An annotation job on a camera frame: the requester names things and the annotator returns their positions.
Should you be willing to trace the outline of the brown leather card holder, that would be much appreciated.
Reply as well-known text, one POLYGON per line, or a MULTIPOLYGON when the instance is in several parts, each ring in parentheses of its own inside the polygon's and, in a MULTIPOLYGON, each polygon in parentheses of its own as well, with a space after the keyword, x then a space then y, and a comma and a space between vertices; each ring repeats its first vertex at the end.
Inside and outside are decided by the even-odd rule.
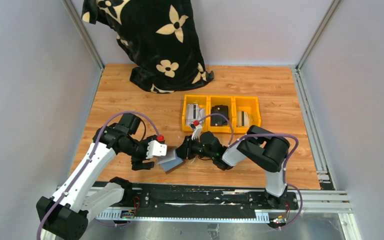
POLYGON ((159 165, 166 174, 169 174, 185 163, 185 160, 177 155, 176 150, 176 148, 170 149, 165 156, 158 157, 156 160, 156 164, 159 165))

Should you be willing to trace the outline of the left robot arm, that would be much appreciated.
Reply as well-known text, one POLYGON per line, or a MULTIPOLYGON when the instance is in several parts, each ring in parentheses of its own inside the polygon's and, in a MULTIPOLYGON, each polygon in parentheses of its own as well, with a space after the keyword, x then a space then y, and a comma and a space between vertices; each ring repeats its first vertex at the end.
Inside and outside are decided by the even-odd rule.
POLYGON ((102 190, 88 196, 98 176, 119 153, 133 158, 132 169, 150 170, 153 157, 164 156, 167 146, 155 123, 138 111, 121 111, 97 129, 85 156, 68 179, 51 195, 36 203, 38 240, 78 240, 95 217, 118 203, 133 201, 131 183, 122 178, 109 182, 102 190))

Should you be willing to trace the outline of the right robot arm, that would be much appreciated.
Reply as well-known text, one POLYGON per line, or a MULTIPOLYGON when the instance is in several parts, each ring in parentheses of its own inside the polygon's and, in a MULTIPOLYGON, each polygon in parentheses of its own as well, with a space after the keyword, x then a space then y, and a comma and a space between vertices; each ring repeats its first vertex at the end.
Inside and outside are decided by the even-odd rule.
POLYGON ((272 209, 278 209, 286 201, 287 191, 286 162, 292 155, 287 138, 292 135, 277 134, 252 125, 246 134, 228 146, 222 145, 210 131, 202 133, 198 139, 186 136, 175 149, 176 156, 183 160, 204 157, 221 170, 230 170, 239 162, 249 159, 265 171, 265 201, 272 209))

